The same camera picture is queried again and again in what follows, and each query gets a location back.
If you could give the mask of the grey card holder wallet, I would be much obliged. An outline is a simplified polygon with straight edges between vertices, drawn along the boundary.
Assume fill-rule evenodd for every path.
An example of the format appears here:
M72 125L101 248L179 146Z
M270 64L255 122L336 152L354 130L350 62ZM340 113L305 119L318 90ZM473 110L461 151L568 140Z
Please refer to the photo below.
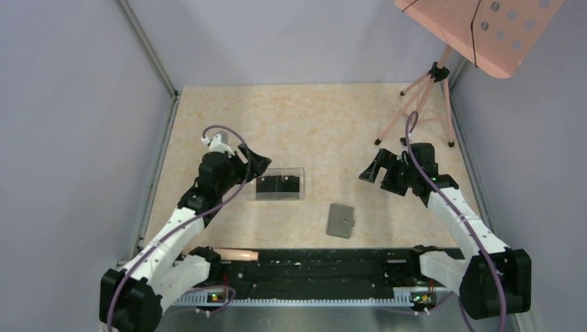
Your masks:
M332 203L329 207L326 234L349 239L355 225L354 212L352 206Z

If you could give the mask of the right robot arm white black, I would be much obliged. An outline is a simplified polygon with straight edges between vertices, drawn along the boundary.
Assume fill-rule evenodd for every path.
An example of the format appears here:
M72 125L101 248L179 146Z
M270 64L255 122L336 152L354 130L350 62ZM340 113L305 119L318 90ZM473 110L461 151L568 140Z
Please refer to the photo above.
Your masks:
M402 144L394 154L380 149L359 179L400 196L411 191L449 231L463 257L454 259L434 246L415 246L406 276L415 285L433 279L460 298L469 317L480 320L525 313L531 308L532 260L524 249L499 239L466 202L458 184L440 174L431 143Z

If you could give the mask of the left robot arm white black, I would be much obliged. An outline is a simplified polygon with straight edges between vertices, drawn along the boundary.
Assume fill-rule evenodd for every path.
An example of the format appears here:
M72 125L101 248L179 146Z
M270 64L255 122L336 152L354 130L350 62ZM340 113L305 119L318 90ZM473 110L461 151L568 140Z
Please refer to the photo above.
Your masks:
M197 284L213 286L222 277L219 254L201 248L181 259L188 243L226 205L224 195L265 173L272 160L245 144L233 151L210 144L194 184L180 198L161 231L120 270L100 281L99 320L112 331L155 331L164 312Z

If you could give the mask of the clear plastic card box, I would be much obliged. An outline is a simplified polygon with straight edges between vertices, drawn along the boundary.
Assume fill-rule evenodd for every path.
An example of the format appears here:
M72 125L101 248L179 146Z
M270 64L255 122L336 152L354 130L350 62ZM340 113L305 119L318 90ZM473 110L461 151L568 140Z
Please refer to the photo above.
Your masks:
M302 167L269 168L245 187L249 201L301 201L305 199Z

